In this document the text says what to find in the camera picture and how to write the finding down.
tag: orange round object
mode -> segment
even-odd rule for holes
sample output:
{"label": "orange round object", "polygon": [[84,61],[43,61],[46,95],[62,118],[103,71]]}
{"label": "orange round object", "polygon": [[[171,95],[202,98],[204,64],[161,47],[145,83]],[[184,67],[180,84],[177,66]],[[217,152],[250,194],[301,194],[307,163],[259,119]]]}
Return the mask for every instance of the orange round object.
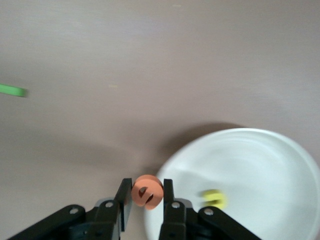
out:
{"label": "orange round object", "polygon": [[164,197],[164,188],[161,181],[153,175],[138,177],[131,190],[132,200],[139,207],[154,209]]}

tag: orange toy piece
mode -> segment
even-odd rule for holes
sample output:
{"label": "orange toy piece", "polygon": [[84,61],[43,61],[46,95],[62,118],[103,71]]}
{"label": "orange toy piece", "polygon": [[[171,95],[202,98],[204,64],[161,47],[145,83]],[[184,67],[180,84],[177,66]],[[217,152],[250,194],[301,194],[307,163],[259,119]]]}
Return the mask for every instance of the orange toy piece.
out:
{"label": "orange toy piece", "polygon": [[147,210],[152,210],[164,197],[164,188],[157,177],[142,175],[135,180],[131,197],[139,207],[145,206]]}

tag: table surface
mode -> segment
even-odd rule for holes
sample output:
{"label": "table surface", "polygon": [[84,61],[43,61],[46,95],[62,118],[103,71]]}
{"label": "table surface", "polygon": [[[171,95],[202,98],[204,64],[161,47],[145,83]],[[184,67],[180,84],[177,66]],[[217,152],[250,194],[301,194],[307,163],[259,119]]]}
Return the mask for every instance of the table surface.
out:
{"label": "table surface", "polygon": [[[0,239],[90,210],[217,130],[286,135],[320,165],[320,2],[0,2]],[[146,239],[132,209],[126,239]]]}

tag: screw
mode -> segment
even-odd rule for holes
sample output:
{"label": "screw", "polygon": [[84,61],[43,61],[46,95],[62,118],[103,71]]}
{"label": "screw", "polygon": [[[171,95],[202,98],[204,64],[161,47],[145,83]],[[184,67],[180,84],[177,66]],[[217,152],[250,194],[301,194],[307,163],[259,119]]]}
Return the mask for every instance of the screw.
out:
{"label": "screw", "polygon": [[70,211],[69,211],[69,213],[70,214],[76,214],[77,212],[79,212],[79,209],[78,208],[72,208]]}
{"label": "screw", "polygon": [[178,208],[180,208],[180,203],[178,203],[177,201],[175,201],[175,202],[173,202],[173,203],[171,204],[171,206],[172,206],[174,209],[178,209]]}
{"label": "screw", "polygon": [[206,208],[204,210],[204,214],[208,215],[208,216],[212,216],[214,214],[214,211],[212,209],[210,209],[210,208]]}
{"label": "screw", "polygon": [[111,201],[108,201],[106,204],[105,204],[105,207],[106,208],[111,208],[114,204],[111,202]]}

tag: green object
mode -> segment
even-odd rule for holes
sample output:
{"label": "green object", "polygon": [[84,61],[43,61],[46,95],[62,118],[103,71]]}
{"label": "green object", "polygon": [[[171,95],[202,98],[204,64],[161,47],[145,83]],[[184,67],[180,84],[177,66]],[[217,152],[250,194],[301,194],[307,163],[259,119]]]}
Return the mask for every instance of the green object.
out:
{"label": "green object", "polygon": [[25,97],[27,94],[27,90],[16,86],[0,84],[0,93],[18,97]]}

